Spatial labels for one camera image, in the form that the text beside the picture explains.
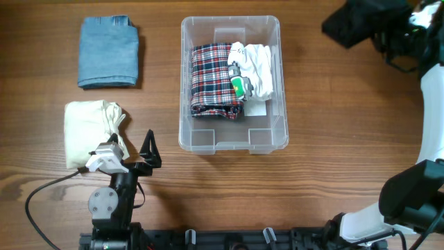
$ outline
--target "dark folded cloth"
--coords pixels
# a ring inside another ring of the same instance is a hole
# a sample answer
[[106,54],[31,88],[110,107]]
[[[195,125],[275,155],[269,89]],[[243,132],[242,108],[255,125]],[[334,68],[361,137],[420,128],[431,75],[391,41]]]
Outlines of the dark folded cloth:
[[138,77],[137,29],[128,16],[87,17],[80,32],[78,86],[133,86]]
[[193,117],[223,116],[236,119],[244,103],[228,75],[230,43],[215,43],[194,47],[191,52],[192,87],[191,114]]

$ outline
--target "white garment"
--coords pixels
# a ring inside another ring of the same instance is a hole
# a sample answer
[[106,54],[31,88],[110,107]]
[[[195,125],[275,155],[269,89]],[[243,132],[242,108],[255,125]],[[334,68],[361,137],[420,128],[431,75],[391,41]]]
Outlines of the white garment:
[[88,153],[107,142],[113,133],[119,136],[123,159],[130,155],[119,135],[119,125],[125,118],[117,103],[107,101],[73,101],[65,106],[65,153],[67,169],[84,167]]
[[271,77],[270,47],[262,44],[249,44],[246,47],[240,42],[231,45],[228,64],[236,62],[242,77],[248,77],[253,85],[251,99],[266,101],[271,99],[273,81]]

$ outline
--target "white cloth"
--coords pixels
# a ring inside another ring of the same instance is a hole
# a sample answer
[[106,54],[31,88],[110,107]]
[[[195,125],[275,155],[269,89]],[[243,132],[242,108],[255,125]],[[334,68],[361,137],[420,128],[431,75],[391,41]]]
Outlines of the white cloth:
[[248,77],[253,85],[251,99],[266,101],[273,93],[271,77],[270,47],[262,44],[249,44],[246,47],[240,42],[231,45],[228,55],[228,64],[236,62],[241,70],[242,77]]
[[[73,101],[65,106],[65,153],[67,169],[84,167],[102,142],[113,133],[119,135],[119,125],[125,118],[117,103],[107,101]],[[130,155],[119,135],[123,159]]]

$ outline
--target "checkered fabric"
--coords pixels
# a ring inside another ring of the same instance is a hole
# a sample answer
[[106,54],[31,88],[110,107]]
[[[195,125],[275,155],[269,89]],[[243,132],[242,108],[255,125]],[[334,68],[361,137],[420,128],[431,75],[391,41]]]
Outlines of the checkered fabric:
[[228,76],[230,43],[215,43],[194,47],[192,59],[191,114],[193,117],[223,116],[236,119],[244,103]]

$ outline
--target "folded clothing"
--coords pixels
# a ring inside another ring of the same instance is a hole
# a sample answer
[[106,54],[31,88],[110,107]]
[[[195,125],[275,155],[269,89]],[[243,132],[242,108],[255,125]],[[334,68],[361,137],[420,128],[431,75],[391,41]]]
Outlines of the folded clothing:
[[271,52],[269,46],[262,44],[249,44],[244,47],[240,42],[231,46],[228,56],[230,68],[239,67],[241,76],[249,79],[247,84],[242,84],[246,100],[266,101],[271,99],[273,93],[273,81],[271,76]]
[[134,86],[138,77],[137,29],[128,16],[87,17],[80,32],[78,86]]
[[[113,133],[119,135],[119,125],[125,118],[117,103],[107,101],[73,101],[65,106],[65,153],[67,169],[84,167],[102,142]],[[119,135],[123,159],[130,155]]]
[[236,119],[244,103],[228,75],[230,43],[214,43],[194,47],[191,53],[191,114],[193,117],[223,116]]

